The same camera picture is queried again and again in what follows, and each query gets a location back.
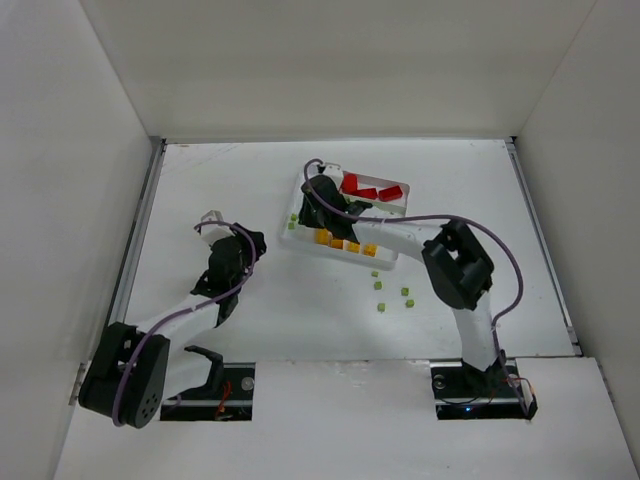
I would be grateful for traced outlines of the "small yellow lego brick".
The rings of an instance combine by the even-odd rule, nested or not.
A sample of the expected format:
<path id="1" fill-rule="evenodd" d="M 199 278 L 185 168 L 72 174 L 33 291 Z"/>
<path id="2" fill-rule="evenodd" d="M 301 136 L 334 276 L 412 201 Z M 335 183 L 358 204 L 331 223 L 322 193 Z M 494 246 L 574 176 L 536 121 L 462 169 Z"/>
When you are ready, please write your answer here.
<path id="1" fill-rule="evenodd" d="M 346 241 L 345 242 L 345 249 L 348 252 L 351 252 L 351 253 L 356 253 L 356 254 L 360 253 L 360 245 L 358 243 L 355 243 L 355 242 Z"/>

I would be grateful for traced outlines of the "red yellow green lego cluster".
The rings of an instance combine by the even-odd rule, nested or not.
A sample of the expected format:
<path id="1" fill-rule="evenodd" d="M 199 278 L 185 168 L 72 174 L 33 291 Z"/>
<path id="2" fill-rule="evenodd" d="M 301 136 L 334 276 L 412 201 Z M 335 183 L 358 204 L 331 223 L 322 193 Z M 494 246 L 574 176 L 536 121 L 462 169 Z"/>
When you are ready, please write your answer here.
<path id="1" fill-rule="evenodd" d="M 346 194 L 353 194 L 358 189 L 358 177 L 352 173 L 345 174 L 341 184 L 341 190 Z"/>

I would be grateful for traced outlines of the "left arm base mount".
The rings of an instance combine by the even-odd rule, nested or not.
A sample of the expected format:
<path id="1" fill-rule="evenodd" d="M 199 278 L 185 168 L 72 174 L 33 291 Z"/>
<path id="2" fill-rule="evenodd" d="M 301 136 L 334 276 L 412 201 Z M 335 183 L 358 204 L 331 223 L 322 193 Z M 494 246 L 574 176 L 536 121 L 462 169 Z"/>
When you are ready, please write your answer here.
<path id="1" fill-rule="evenodd" d="M 252 419 L 254 363 L 227 362 L 200 346 L 170 362 L 159 419 L 165 422 L 245 422 Z"/>

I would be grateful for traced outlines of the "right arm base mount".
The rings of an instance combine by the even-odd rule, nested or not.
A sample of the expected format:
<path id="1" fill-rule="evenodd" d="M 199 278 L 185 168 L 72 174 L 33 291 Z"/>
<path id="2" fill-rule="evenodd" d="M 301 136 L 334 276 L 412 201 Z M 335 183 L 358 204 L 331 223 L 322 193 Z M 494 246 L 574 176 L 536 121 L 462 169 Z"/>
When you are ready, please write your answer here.
<path id="1" fill-rule="evenodd" d="M 532 420 L 538 411 L 534 389 L 515 360 L 498 361 L 486 372 L 461 362 L 430 365 L 438 420 Z"/>

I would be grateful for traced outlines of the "long red lego brick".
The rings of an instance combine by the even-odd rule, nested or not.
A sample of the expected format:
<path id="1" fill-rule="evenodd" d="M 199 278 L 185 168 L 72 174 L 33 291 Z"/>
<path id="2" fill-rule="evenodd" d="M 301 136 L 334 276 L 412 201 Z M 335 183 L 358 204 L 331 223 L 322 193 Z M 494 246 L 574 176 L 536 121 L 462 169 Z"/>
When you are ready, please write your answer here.
<path id="1" fill-rule="evenodd" d="M 378 199 L 382 202 L 392 202 L 403 197 L 403 190 L 399 185 L 393 185 L 378 191 Z"/>

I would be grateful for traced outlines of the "yellow rounded lego brick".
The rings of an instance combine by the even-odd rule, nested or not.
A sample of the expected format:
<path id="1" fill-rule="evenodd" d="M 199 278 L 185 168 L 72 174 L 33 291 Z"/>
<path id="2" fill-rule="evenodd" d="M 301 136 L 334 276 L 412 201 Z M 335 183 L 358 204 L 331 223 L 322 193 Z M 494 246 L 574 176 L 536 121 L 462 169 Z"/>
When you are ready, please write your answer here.
<path id="1" fill-rule="evenodd" d="M 366 244 L 362 248 L 362 254 L 369 257 L 375 257 L 377 253 L 377 246 L 374 244 Z"/>

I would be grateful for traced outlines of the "long yellow lego brick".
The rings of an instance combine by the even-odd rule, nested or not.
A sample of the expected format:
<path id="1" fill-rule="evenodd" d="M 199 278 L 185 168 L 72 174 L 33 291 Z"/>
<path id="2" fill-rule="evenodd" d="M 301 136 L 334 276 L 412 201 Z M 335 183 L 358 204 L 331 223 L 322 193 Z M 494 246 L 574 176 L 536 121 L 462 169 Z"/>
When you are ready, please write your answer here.
<path id="1" fill-rule="evenodd" d="M 318 229 L 315 234 L 315 242 L 319 245 L 330 246 L 332 234 L 326 229 Z"/>

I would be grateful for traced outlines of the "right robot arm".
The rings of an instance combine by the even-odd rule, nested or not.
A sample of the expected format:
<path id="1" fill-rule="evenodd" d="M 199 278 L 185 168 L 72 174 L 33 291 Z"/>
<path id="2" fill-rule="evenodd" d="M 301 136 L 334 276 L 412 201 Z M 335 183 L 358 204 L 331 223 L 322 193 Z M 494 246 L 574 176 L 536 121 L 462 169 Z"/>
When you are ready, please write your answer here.
<path id="1" fill-rule="evenodd" d="M 303 225 L 325 228 L 336 238 L 362 246 L 384 247 L 424 264 L 434 293 L 454 314 L 463 364 L 485 372 L 496 363 L 499 354 L 485 297 L 492 286 L 494 264 L 465 222 L 453 219 L 431 227 L 386 212 L 363 220 L 359 216 L 373 205 L 347 201 L 323 174 L 306 180 L 301 192 Z"/>

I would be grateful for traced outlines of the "white divided sorting tray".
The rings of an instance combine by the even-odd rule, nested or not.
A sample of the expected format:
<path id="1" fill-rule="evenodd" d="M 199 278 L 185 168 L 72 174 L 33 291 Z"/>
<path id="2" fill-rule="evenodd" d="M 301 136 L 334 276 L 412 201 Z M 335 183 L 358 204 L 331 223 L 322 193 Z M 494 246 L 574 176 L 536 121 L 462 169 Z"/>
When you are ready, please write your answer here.
<path id="1" fill-rule="evenodd" d="M 320 165 L 313 164 L 309 167 L 308 173 L 309 177 L 318 174 L 317 168 Z M 376 188 L 377 191 L 381 189 L 385 189 L 387 187 L 391 187 L 393 185 L 399 185 L 404 194 L 401 199 L 392 201 L 392 202 L 382 202 L 379 199 L 377 200 L 368 200 L 365 198 L 360 198 L 357 196 L 353 196 L 352 194 L 346 194 L 341 190 L 341 185 L 337 186 L 338 190 L 341 194 L 345 196 L 348 201 L 356 201 L 361 200 L 365 202 L 370 202 L 373 205 L 373 209 L 364 213 L 365 216 L 395 216 L 395 217 L 404 217 L 407 212 L 408 206 L 408 197 L 410 192 L 410 187 L 406 183 L 396 182 L 389 179 L 379 178 L 364 175 L 361 173 L 355 173 L 348 170 L 343 170 L 344 175 L 347 173 L 355 174 L 358 177 L 358 185 L 359 189 L 365 188 Z M 392 270 L 396 261 L 399 257 L 399 254 L 395 251 L 389 250 L 388 248 L 377 246 L 377 253 L 375 257 L 369 257 L 362 254 L 362 248 L 364 245 L 360 245 L 360 253 L 351 253 L 345 249 L 345 242 L 343 249 L 335 249 L 330 246 L 319 245 L 315 242 L 315 234 L 318 229 L 313 229 L 309 227 L 302 226 L 297 221 L 291 221 L 291 214 L 296 214 L 298 217 L 299 211 L 302 206 L 303 194 L 301 192 L 301 186 L 305 182 L 304 172 L 301 172 L 296 181 L 294 182 L 293 193 L 290 196 L 287 208 L 285 209 L 284 218 L 281 222 L 281 228 L 279 232 L 279 239 L 281 244 L 289 249 L 294 251 L 298 251 L 299 253 L 304 253 L 307 255 L 315 256 L 315 257 L 324 257 L 330 258 L 334 260 L 340 260 L 352 264 L 362 265 L 366 267 L 370 267 L 373 269 L 381 269 L 381 270 Z M 288 224 L 293 222 L 295 224 L 295 230 L 288 230 Z"/>

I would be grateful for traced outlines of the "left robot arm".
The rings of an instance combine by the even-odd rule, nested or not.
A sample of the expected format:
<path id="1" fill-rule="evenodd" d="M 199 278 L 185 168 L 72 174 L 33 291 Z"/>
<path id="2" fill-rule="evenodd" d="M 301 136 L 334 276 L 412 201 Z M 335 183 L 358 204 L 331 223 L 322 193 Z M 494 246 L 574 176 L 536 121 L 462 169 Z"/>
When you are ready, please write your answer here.
<path id="1" fill-rule="evenodd" d="M 81 384 L 79 405 L 117 427 L 143 428 L 167 400 L 179 405 L 229 390 L 222 355 L 196 339 L 231 317 L 267 245 L 263 233 L 238 223 L 204 220 L 196 229 L 210 254 L 186 299 L 137 325 L 108 326 Z"/>

